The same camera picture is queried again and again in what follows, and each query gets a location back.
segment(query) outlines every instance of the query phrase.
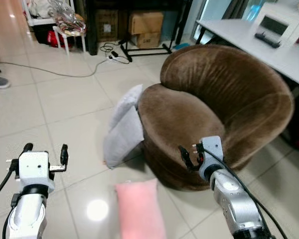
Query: white tile floor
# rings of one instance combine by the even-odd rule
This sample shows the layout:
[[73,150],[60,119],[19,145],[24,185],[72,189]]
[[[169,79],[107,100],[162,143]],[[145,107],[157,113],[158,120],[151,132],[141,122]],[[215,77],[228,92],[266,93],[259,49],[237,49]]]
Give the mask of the white tile floor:
[[[103,164],[102,140],[117,100],[136,84],[148,87],[159,82],[165,58],[139,57],[129,65],[106,62],[88,78],[0,65],[1,75],[12,83],[11,88],[0,90],[0,182],[6,174],[5,160],[18,156],[25,143],[33,142],[36,150],[48,150],[54,163],[61,145],[69,145],[68,171],[56,176],[56,191],[48,199],[45,238],[119,238],[114,185],[154,175],[140,150],[131,154],[127,163],[109,170]],[[103,54],[78,52],[67,58],[63,49],[38,44],[28,32],[19,1],[0,0],[0,61],[85,75],[103,59]],[[289,238],[299,239],[299,152],[277,138],[257,153],[240,176],[270,208]],[[10,179],[0,194],[0,238],[16,190],[15,181]],[[110,206],[101,222],[90,220],[86,213],[89,203],[97,199]],[[231,238],[211,191],[179,192],[160,184],[158,201],[168,239]]]

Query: cardboard box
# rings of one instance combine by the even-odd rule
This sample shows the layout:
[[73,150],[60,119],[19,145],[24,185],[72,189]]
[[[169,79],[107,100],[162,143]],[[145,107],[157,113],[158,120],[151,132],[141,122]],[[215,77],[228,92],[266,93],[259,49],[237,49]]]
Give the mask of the cardboard box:
[[130,15],[131,35],[160,32],[164,15],[162,12],[134,12]]
[[143,34],[135,35],[131,38],[131,41],[139,49],[158,47],[159,40],[160,40],[160,32],[143,33]]
[[98,42],[118,39],[118,10],[96,11],[96,34]]

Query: brown armchair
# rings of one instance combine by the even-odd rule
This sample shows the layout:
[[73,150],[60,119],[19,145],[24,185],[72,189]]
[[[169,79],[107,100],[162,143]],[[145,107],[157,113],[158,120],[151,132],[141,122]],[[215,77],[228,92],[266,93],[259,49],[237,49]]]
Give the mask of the brown armchair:
[[240,170],[293,114],[293,97],[280,76],[231,47],[181,49],[166,59],[160,80],[139,101],[145,158],[158,179],[175,189],[208,188],[198,173],[186,170],[179,145],[192,151],[202,137],[219,135],[225,162]]

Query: white stool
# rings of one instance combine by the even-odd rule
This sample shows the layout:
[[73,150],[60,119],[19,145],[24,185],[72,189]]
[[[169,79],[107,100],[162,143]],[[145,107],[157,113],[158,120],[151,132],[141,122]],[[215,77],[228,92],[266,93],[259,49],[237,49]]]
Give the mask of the white stool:
[[[68,40],[67,40],[69,35],[63,33],[58,26],[53,26],[53,30],[54,30],[54,34],[56,37],[56,41],[58,42],[58,48],[61,48],[60,39],[59,39],[59,33],[60,33],[64,40],[66,54],[69,55],[70,51],[69,51],[69,45],[68,45]],[[82,35],[81,38],[82,38],[83,52],[86,52],[84,35]]]

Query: red bag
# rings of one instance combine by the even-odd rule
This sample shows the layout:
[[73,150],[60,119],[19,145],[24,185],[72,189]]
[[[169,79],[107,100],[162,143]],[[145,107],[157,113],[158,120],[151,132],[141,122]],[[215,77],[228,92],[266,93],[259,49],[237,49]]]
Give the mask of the red bag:
[[[59,39],[60,39],[60,45],[61,47],[65,47],[64,46],[64,40],[63,37],[59,34]],[[48,31],[48,37],[47,37],[47,42],[50,44],[50,46],[52,47],[58,47],[58,41],[56,40],[56,36],[54,31]],[[70,42],[68,42],[69,48],[72,47],[72,44]]]

